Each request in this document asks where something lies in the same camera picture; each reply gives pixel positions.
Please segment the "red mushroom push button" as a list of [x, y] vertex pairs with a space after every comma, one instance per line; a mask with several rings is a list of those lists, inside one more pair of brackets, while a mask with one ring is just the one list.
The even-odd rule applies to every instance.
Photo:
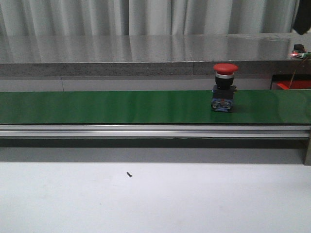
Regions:
[[238, 67], [231, 63], [218, 63], [213, 69], [215, 85], [212, 90], [211, 108], [217, 112], [231, 112], [236, 92], [236, 86], [233, 85], [234, 72]]

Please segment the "grey stone counter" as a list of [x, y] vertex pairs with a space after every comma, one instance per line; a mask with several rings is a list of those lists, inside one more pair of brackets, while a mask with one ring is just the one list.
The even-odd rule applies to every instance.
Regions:
[[295, 33], [3, 36], [0, 74], [31, 76], [211, 75], [216, 63], [239, 74], [310, 74], [310, 61], [291, 56], [310, 49], [310, 35]]

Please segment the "green conveyor belt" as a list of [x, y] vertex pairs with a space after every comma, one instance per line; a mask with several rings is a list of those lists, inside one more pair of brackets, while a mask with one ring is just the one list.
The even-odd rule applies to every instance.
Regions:
[[2, 124], [310, 124], [309, 90], [240, 90], [230, 113], [196, 91], [2, 92]]

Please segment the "red plastic tray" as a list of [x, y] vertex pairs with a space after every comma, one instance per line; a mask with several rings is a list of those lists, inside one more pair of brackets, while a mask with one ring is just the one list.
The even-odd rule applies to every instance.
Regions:
[[288, 89], [310, 89], [311, 82], [310, 81], [295, 81], [295, 82], [288, 82], [288, 81], [281, 81], [276, 83], [276, 89], [281, 90], [288, 90]]

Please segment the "small green circuit board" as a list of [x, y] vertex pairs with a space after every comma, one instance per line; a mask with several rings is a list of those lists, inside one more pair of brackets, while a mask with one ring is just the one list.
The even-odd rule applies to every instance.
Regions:
[[291, 53], [292, 57], [296, 57], [296, 58], [301, 58], [301, 59], [305, 59], [305, 58], [309, 58], [311, 56], [310, 52], [300, 52], [300, 51], [295, 51], [293, 50]]

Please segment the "small black sensor module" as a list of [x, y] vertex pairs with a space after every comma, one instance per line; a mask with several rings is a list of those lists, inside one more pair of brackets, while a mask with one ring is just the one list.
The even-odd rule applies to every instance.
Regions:
[[294, 51], [296, 51], [297, 53], [304, 53], [305, 52], [304, 45], [294, 44]]

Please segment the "white curtain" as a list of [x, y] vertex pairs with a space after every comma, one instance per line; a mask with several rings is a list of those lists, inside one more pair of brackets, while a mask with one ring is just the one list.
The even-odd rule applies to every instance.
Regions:
[[0, 34], [287, 33], [296, 0], [3, 0]]

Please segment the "aluminium conveyor frame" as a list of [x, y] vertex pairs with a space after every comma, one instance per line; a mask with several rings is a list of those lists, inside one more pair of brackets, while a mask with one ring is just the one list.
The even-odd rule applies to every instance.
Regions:
[[309, 125], [2, 125], [6, 162], [311, 163]]

